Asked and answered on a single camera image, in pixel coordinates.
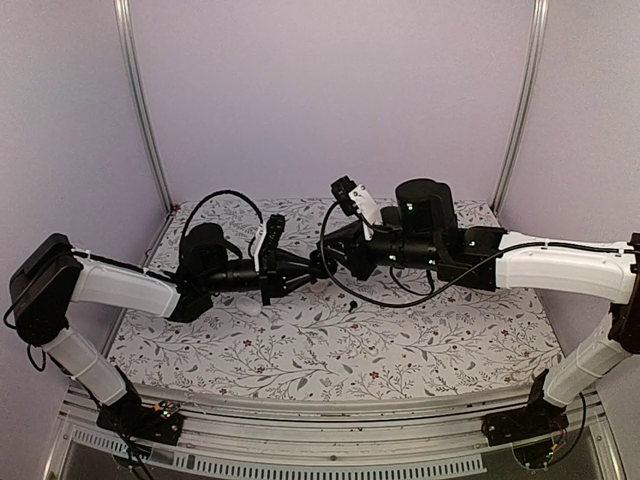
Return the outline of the front aluminium rail base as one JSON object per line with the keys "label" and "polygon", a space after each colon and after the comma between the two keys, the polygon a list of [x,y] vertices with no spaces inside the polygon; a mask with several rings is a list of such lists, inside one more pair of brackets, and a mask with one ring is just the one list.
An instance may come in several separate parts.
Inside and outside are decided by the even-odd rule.
{"label": "front aluminium rail base", "polygon": [[146,404],[173,400],[184,417],[176,445],[143,443],[140,468],[96,424],[76,386],[64,399],[47,479],[625,479],[603,405],[589,390],[568,409],[553,464],[550,435],[493,445],[482,419],[521,406],[524,387],[409,400],[249,399],[140,386]]}

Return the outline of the right aluminium frame post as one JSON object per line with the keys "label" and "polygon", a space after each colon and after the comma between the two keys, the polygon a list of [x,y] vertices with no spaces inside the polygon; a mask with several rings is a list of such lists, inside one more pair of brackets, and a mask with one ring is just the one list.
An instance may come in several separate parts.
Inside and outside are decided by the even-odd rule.
{"label": "right aluminium frame post", "polygon": [[490,204],[491,210],[496,217],[500,216],[506,204],[511,180],[516,170],[519,150],[524,137],[527,117],[534,96],[536,78],[543,55],[549,6],[550,2],[548,0],[535,0],[533,2],[521,86],[502,166]]}

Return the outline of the closed white charging case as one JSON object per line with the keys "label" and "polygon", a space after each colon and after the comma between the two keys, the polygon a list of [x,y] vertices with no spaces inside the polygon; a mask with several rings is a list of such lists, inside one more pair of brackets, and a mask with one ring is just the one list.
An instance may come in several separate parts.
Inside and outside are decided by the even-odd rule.
{"label": "closed white charging case", "polygon": [[239,297],[236,300],[236,307],[239,311],[250,316],[257,316],[262,312],[261,303],[250,297]]}

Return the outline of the aluminium frame post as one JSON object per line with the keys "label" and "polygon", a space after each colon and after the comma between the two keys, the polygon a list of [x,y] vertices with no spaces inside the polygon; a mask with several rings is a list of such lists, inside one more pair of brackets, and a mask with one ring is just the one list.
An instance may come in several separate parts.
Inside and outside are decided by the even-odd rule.
{"label": "aluminium frame post", "polygon": [[142,72],[135,43],[135,34],[131,15],[131,2],[127,0],[115,0],[113,2],[113,6],[119,43],[131,91],[131,98],[134,105],[134,112],[150,173],[163,209],[168,214],[171,214],[174,202],[170,193],[167,176],[162,165],[148,102],[144,91]]}
{"label": "aluminium frame post", "polygon": [[527,117],[534,96],[536,78],[543,55],[549,6],[550,2],[548,0],[535,0],[533,2],[521,86],[502,166],[490,204],[491,210],[496,217],[500,216],[506,204],[511,180],[516,170],[519,150],[524,137]]}

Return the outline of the floral patterned table mat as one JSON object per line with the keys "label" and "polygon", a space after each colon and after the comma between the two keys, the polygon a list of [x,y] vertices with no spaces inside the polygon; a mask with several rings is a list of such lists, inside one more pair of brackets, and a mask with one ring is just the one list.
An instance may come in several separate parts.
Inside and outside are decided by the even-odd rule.
{"label": "floral patterned table mat", "polygon": [[[130,311],[108,354],[136,383],[281,400],[408,399],[527,386],[562,358],[530,289],[451,287],[423,304],[420,271],[339,272],[320,293],[303,287],[257,316],[235,294],[181,325]],[[349,303],[358,307],[349,312]],[[375,347],[378,353],[369,354]],[[357,349],[356,357],[348,351]]]}

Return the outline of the black earbud charging case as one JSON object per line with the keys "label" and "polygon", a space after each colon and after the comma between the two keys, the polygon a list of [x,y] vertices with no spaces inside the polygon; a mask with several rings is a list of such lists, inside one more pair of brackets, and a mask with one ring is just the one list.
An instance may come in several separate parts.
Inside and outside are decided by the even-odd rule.
{"label": "black earbud charging case", "polygon": [[330,279],[336,273],[336,261],[331,259],[328,254],[323,255],[318,249],[310,253],[309,261],[313,271],[312,275],[317,280]]}

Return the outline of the left aluminium frame post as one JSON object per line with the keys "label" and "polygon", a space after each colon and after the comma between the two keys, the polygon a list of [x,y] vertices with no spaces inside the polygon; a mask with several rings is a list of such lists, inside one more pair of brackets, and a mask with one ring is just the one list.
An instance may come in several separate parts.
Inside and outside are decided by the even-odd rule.
{"label": "left aluminium frame post", "polygon": [[168,214],[171,214],[174,202],[170,193],[167,176],[162,165],[148,102],[144,91],[142,72],[135,43],[135,34],[131,15],[131,2],[127,0],[115,0],[113,2],[113,6],[119,43],[131,91],[131,98],[134,105],[134,112],[150,173],[163,209]]}

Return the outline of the open white charging case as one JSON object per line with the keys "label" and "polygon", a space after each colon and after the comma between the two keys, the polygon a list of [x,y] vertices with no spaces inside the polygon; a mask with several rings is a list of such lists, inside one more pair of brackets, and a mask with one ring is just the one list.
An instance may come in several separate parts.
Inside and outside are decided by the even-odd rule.
{"label": "open white charging case", "polygon": [[309,290],[315,293],[323,292],[328,286],[327,281],[317,281],[309,285]]}

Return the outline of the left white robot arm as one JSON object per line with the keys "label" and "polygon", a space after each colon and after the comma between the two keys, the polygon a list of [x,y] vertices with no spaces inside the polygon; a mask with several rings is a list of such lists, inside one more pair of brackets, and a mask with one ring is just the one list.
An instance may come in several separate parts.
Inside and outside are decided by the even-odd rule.
{"label": "left white robot arm", "polygon": [[177,270],[165,275],[76,250],[65,235],[55,233],[10,279],[11,327],[85,388],[97,404],[98,427],[124,439],[175,446],[185,420],[179,404],[145,406],[126,375],[70,325],[70,304],[134,310],[188,324],[212,308],[218,293],[257,291],[269,305],[335,272],[317,254],[305,258],[280,248],[283,231],[283,217],[272,216],[259,227],[256,251],[246,258],[220,225],[200,224],[180,241]]}

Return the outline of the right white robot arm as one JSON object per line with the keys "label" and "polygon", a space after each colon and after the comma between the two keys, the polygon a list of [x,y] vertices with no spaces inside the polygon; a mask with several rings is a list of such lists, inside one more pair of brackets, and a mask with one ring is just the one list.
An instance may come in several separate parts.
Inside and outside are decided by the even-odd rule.
{"label": "right white robot arm", "polygon": [[431,179],[395,189],[394,207],[378,206],[344,176],[331,186],[335,208],[354,222],[322,230],[318,254],[327,270],[343,266],[361,281],[382,266],[426,274],[429,294],[452,286],[480,291],[533,288],[609,301],[599,326],[533,381],[520,408],[489,414],[481,431],[492,446],[562,431],[566,409],[582,392],[639,352],[639,236],[609,244],[527,236],[500,227],[462,228],[450,187]]}

